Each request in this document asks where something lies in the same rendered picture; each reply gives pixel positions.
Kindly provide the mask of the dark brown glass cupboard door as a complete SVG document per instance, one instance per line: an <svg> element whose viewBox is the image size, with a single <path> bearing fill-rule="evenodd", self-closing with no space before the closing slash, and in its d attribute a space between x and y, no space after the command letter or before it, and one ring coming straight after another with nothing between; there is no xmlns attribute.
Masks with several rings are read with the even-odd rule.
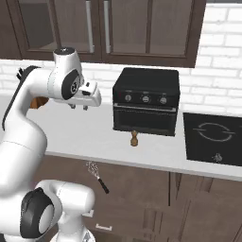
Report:
<svg viewBox="0 0 242 242"><path fill-rule="evenodd" d="M86 0L6 0L20 58L51 61L53 51L73 47L80 60L101 61L98 0L91 0L95 52L89 50Z"/></svg>
<svg viewBox="0 0 242 242"><path fill-rule="evenodd" d="M111 53L106 53L104 0L98 0L105 63L193 68L207 0L109 0Z"/></svg>

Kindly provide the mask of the black toaster oven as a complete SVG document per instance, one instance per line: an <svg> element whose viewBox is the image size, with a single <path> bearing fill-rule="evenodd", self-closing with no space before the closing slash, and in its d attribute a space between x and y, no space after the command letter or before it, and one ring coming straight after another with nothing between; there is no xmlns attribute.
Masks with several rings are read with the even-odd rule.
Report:
<svg viewBox="0 0 242 242"><path fill-rule="evenodd" d="M124 68L112 87L113 129L174 136L180 94L177 70Z"/></svg>

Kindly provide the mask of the brown round object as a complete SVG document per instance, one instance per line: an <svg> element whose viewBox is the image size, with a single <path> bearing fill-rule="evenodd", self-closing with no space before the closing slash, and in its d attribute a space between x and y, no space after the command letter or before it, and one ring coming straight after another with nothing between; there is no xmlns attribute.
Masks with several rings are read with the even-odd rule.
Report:
<svg viewBox="0 0 242 242"><path fill-rule="evenodd" d="M32 99L30 103L31 109L39 109L41 106L45 105L48 102L47 97L38 96Z"/></svg>

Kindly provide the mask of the brown wooden pepper mill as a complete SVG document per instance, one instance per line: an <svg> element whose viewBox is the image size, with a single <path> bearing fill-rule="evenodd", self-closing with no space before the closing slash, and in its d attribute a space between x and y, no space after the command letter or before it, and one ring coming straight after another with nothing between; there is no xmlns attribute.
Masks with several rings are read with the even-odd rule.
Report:
<svg viewBox="0 0 242 242"><path fill-rule="evenodd" d="M138 146L138 138L137 138L137 136L138 136L138 131L133 130L131 132L131 139L130 139L130 145L132 147L137 147Z"/></svg>

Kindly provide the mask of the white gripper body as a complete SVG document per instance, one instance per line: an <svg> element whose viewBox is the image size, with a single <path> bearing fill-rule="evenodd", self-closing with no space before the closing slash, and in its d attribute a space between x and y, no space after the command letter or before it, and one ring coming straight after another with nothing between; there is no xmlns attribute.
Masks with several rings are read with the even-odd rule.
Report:
<svg viewBox="0 0 242 242"><path fill-rule="evenodd" d="M98 89L95 89L92 93L78 90L72 98L67 100L67 103L69 105L99 107L101 105L101 94Z"/></svg>

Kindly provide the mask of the dark brown lower cupboard door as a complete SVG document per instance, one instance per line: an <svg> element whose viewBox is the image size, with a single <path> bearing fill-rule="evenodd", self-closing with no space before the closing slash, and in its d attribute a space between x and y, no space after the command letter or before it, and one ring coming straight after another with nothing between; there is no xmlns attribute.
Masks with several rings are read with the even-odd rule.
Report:
<svg viewBox="0 0 242 242"><path fill-rule="evenodd" d="M169 173L172 242L242 242L242 181Z"/></svg>

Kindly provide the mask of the black hob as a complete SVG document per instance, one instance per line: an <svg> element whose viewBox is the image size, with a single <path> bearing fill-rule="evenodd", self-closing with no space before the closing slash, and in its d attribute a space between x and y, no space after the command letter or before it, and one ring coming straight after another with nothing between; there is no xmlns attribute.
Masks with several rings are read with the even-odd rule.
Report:
<svg viewBox="0 0 242 242"><path fill-rule="evenodd" d="M242 167L242 117L183 113L186 159Z"/></svg>

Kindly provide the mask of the dark brown open drawer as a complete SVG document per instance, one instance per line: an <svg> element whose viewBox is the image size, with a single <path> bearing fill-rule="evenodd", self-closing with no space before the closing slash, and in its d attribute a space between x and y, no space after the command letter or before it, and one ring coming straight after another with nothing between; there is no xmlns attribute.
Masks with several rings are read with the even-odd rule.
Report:
<svg viewBox="0 0 242 242"><path fill-rule="evenodd" d="M106 194L86 161L47 156L33 182L60 180L80 183L95 191L94 216L84 217L95 233L130 236L150 242L167 242L164 209L168 207L168 174L159 170L99 163L99 176L110 190ZM112 226L112 231L95 227Z"/></svg>

